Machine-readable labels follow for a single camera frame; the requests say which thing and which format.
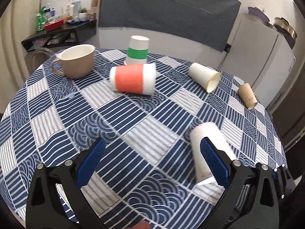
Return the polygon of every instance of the paper cup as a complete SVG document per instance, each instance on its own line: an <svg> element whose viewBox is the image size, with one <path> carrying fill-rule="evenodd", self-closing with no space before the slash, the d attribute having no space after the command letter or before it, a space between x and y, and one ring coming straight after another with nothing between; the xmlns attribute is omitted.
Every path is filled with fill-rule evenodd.
<svg viewBox="0 0 305 229"><path fill-rule="evenodd" d="M253 93L253 90L251 89L250 84L245 83L244 85L240 86L237 93L248 109L252 109L256 106L257 99Z"/></svg>
<svg viewBox="0 0 305 229"><path fill-rule="evenodd" d="M220 72L199 63L193 63L191 65L189 68L189 75L194 81L199 83L207 93L211 93L216 89L222 77Z"/></svg>
<svg viewBox="0 0 305 229"><path fill-rule="evenodd" d="M112 67L110 70L110 86L114 91L153 95L155 82L154 63L121 65Z"/></svg>
<svg viewBox="0 0 305 229"><path fill-rule="evenodd" d="M200 152L200 142L204 137L208 137L214 146L218 150L224 151L231 160L236 159L234 152L214 122L206 122L195 127L190 133L190 139L195 165L196 185L215 182L215 178Z"/></svg>
<svg viewBox="0 0 305 229"><path fill-rule="evenodd" d="M126 64L145 64L147 61L149 38L139 35L131 36Z"/></svg>

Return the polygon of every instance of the black shelf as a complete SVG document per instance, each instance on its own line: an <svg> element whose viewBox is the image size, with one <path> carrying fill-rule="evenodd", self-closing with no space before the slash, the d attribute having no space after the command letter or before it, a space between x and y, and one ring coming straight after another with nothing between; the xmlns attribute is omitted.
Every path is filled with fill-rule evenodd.
<svg viewBox="0 0 305 229"><path fill-rule="evenodd" d="M31 36L29 36L28 38L24 39L21 43L27 52L32 52L35 50L35 49L30 50L30 48L33 46L32 44L33 40L44 38L47 36L52 36L58 33L71 33L71 32L75 33L76 42L60 42L54 45L45 44L43 47L54 48L54 47L75 46L75 45L83 44L86 40L96 35L96 20L75 24L75 25L64 24L61 28L53 30L51 32L47 32L45 30L36 32Z"/></svg>

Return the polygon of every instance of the red bowl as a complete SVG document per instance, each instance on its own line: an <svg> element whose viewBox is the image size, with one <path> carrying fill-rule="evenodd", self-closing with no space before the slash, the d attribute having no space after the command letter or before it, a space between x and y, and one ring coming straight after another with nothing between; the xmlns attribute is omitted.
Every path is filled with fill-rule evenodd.
<svg viewBox="0 0 305 229"><path fill-rule="evenodd" d="M59 29L63 26L63 22L64 22L64 19L60 19L58 21L55 21L55 22L49 22L48 24L44 25L43 27L45 28L45 30L47 32L50 32L50 31L53 31L55 29Z"/></svg>

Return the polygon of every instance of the white paper cup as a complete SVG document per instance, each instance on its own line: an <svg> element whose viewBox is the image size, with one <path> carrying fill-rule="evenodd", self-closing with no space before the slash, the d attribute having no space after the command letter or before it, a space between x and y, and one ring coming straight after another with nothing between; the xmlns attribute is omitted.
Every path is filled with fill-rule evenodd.
<svg viewBox="0 0 305 229"><path fill-rule="evenodd" d="M210 67L203 66L199 63L193 63L189 68L190 77L202 86L207 93L216 89L221 79L221 74Z"/></svg>
<svg viewBox="0 0 305 229"><path fill-rule="evenodd" d="M206 122L195 127L190 133L190 139L195 165L196 185L215 182L215 178L200 152L200 142L204 137L208 137L214 146L218 150L224 151L231 160L236 159L234 152L214 122Z"/></svg>
<svg viewBox="0 0 305 229"><path fill-rule="evenodd" d="M147 62L149 38L139 35L130 37L126 65L145 64Z"/></svg>

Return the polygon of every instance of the blue and white tablecloth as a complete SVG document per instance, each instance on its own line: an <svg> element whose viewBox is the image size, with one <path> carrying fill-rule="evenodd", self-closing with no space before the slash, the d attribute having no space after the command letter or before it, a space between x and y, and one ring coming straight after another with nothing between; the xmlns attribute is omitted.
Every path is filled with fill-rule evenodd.
<svg viewBox="0 0 305 229"><path fill-rule="evenodd" d="M98 49L93 71L75 80L52 73L52 56L8 105L0 123L0 193L22 219L37 164L73 159L98 136L108 143L106 154L82 192L109 228L142 219L153 228L200 225L223 192L216 183L194 185L189 133L203 122L218 125L244 165L286 165L264 107L248 110L237 95L244 83L238 77L222 72L207 94L188 76L191 62L149 54L157 66L155 95L115 93L109 71L126 53ZM68 217L77 221L57 189Z"/></svg>

